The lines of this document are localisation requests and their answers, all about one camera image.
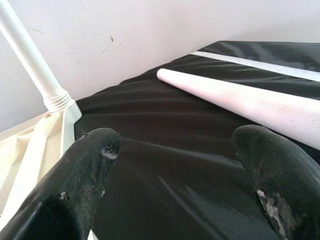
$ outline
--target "white wall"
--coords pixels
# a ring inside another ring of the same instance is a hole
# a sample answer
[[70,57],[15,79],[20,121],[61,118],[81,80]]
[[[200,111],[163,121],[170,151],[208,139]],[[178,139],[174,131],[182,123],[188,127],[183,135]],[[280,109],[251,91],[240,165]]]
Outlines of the white wall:
[[[10,2],[75,99],[219,40],[320,41],[316,0]],[[46,111],[1,34],[0,104],[0,132]]]

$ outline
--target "white pole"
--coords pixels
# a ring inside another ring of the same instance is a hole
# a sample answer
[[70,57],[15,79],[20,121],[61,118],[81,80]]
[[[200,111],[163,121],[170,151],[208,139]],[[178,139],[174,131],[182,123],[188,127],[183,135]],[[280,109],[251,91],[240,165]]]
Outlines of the white pole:
[[0,30],[40,91],[48,111],[54,113],[72,104],[74,101],[58,83],[7,0],[0,0]]
[[320,150],[320,101],[160,69],[157,77],[181,90]]

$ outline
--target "black mat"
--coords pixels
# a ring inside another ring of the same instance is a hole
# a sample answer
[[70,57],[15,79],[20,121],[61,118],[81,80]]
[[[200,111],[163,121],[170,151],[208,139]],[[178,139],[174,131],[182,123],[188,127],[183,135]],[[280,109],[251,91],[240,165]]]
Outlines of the black mat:
[[[313,43],[221,41],[202,51],[320,69]],[[320,98],[320,82],[201,56],[161,67]],[[77,138],[101,127],[122,137],[93,226],[99,239],[278,239],[231,144],[233,131],[252,122],[160,82],[158,69],[77,102]],[[319,151],[299,145],[320,163]]]

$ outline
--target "white plastic rod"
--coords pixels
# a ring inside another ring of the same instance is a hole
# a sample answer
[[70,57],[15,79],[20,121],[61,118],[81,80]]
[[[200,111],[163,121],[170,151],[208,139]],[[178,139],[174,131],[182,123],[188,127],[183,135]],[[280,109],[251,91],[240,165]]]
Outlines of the white plastic rod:
[[0,30],[40,91],[50,113],[68,106],[70,95],[58,83],[7,0],[0,0]]
[[320,150],[320,101],[160,69],[157,77],[181,90]]

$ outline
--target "black vinyl sheet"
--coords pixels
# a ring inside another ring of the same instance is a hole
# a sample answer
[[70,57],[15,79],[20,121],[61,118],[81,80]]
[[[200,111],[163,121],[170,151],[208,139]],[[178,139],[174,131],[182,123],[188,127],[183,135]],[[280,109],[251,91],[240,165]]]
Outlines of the black vinyl sheet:
[[[318,70],[319,46],[220,41],[201,51]],[[159,68],[320,98],[320,82],[187,55],[79,100],[76,138],[97,128],[121,136],[93,225],[98,238],[277,240],[231,141],[254,122],[159,81]],[[297,144],[320,163],[319,151]]]

